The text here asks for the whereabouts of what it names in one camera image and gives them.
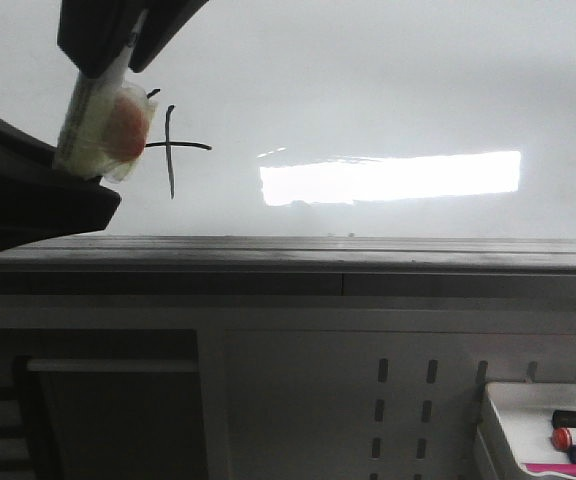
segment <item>white surface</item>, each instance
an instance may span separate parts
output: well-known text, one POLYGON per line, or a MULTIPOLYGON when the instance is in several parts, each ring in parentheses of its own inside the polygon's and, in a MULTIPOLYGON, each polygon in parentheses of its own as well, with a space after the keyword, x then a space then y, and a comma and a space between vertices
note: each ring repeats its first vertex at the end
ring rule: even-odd
MULTIPOLYGON (((58 17, 54 0, 0 0, 0 116, 52 144, 76 76, 58 17)), ((576 238, 576 1, 210 0, 129 79, 162 89, 151 141, 175 103, 173 138, 214 150, 175 150, 173 201, 149 151, 109 233, 576 238), (262 194, 261 167, 508 150, 514 193, 262 194)))
MULTIPOLYGON (((539 476, 519 474, 517 465, 524 463, 570 463, 568 456, 555 450, 550 441, 551 419, 557 409, 576 410, 576 384, 491 383, 486 386, 486 395, 495 420, 484 414, 483 421, 498 422, 502 431, 491 433, 494 438, 485 440, 497 445, 503 442, 510 447, 517 478, 539 476)), ((506 468, 513 471, 513 466, 506 468)), ((572 478, 563 474, 552 476, 572 478)))

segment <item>metal panel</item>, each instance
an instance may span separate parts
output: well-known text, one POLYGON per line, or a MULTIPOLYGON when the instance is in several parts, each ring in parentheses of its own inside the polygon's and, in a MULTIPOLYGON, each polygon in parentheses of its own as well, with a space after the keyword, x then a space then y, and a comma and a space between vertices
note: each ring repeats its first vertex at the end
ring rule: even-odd
POLYGON ((226 361, 233 478, 457 480, 484 382, 575 382, 576 336, 240 331, 226 361))

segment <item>black plastic part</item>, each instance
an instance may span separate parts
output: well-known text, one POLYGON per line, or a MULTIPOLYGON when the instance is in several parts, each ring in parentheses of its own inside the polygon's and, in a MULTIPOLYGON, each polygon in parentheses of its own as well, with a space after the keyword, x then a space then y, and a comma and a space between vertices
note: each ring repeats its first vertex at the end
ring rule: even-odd
POLYGON ((37 373, 28 371, 30 357, 17 357, 12 364, 12 376, 24 425, 28 453, 37 480, 64 478, 59 448, 37 373))
POLYGON ((555 410, 552 414, 552 428, 576 428, 576 411, 555 410))
POLYGON ((88 78, 99 77, 121 52, 140 13, 146 22, 130 68, 144 70, 207 0, 62 0, 57 44, 88 78))
POLYGON ((54 148, 0 119, 0 251, 103 230, 121 198, 51 168, 54 148))

